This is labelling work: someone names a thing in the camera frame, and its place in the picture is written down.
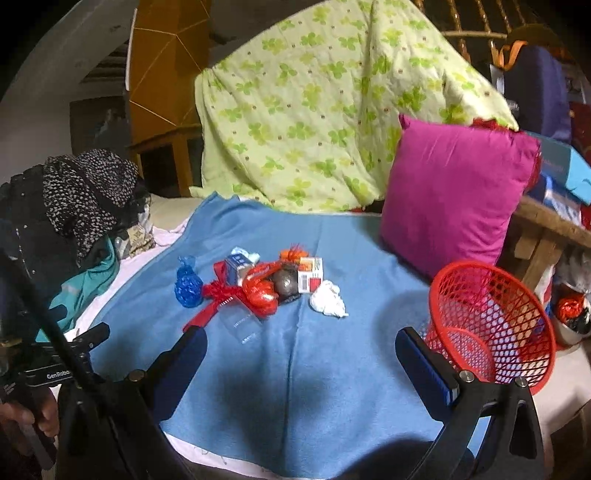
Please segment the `person left hand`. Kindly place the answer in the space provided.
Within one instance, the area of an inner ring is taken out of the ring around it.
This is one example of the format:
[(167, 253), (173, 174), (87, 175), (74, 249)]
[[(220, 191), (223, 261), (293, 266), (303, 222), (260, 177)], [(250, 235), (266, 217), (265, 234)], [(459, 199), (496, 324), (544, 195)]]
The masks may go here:
[(1, 429), (9, 443), (23, 455), (29, 455), (31, 449), (20, 429), (20, 425), (36, 424), (48, 438), (59, 433), (58, 403), (47, 387), (37, 390), (36, 413), (32, 413), (18, 402), (1, 405)]

